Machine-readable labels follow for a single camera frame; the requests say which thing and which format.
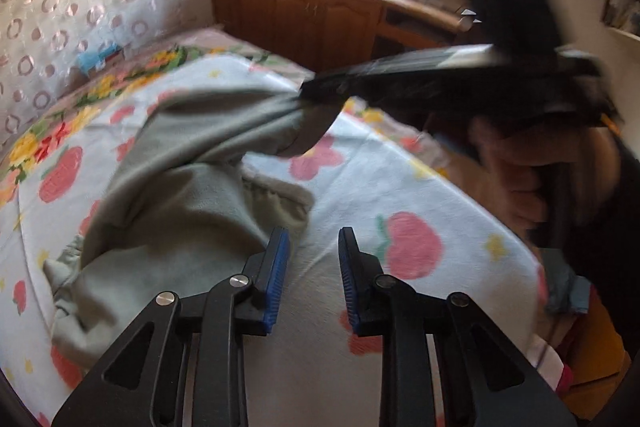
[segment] gray-green cloth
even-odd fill
[[[274,89],[211,88],[164,102],[136,137],[82,238],[44,271],[53,343],[89,368],[161,291],[208,291],[262,251],[271,230],[306,227],[312,195],[247,172],[249,151],[310,149],[338,107]]]

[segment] bed sheet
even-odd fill
[[[228,42],[211,45],[208,56],[193,62],[202,52],[190,49],[191,44],[202,47],[222,39]],[[180,44],[153,55],[133,78],[114,72],[108,96],[104,84],[105,96],[96,90],[102,78],[61,101],[58,114],[47,117],[59,123],[46,118],[46,125],[36,128],[44,138],[33,133],[37,147],[23,141],[19,154],[14,147],[3,162],[21,160],[24,169],[8,172],[0,187],[0,367],[43,425],[82,375],[51,346],[53,305],[42,264],[86,229],[146,116],[177,90],[219,78],[252,75],[296,87],[309,75],[212,30]],[[250,60],[219,55],[230,46],[240,46],[231,51]],[[178,63],[174,54],[193,63],[171,71],[169,64]],[[267,68],[280,69],[289,80]],[[76,107],[83,96],[96,95],[92,103]],[[361,248],[378,255],[386,271],[430,295],[469,293],[520,349],[527,347],[538,302],[537,261],[492,216],[399,147],[402,126],[389,133],[393,139],[386,137],[385,118],[348,106],[305,155],[290,160],[248,155],[244,160],[265,174],[305,185],[316,196],[308,232],[290,261],[274,335],[247,342],[252,425],[377,422],[382,346],[379,339],[358,339],[348,330],[335,251],[342,226],[354,227]],[[51,139],[45,151],[46,137]],[[438,162],[435,149],[416,143],[422,137],[404,145]],[[11,176],[14,183],[7,184]]]

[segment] wooden cabinet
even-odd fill
[[[216,22],[236,38],[312,71],[326,71],[371,60],[380,39],[403,46],[428,48],[447,45],[463,29],[465,18],[439,12],[411,0],[212,0]],[[395,19],[414,17],[446,37],[433,41],[398,27]],[[385,56],[376,51],[376,56]]]
[[[273,1],[272,51],[318,71],[320,25],[314,0]]]
[[[375,4],[327,0],[319,6],[320,71],[370,60],[380,9]]]

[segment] sleeve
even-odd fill
[[[640,349],[640,162],[617,140],[620,183],[596,219],[574,227],[564,257],[587,277],[631,357]]]

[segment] metal screw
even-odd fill
[[[175,301],[175,295],[172,294],[171,292],[162,292],[162,293],[159,293],[158,296],[156,297],[156,304],[159,304],[161,306],[168,306],[174,301]]]
[[[376,286],[378,288],[393,288],[398,280],[392,275],[378,275],[376,277]]]
[[[242,286],[247,286],[249,284],[249,277],[246,275],[233,275],[231,279],[229,279],[229,284],[234,288],[241,288]]]
[[[458,308],[466,308],[469,306],[469,296],[466,293],[456,292],[450,296],[451,304]]]

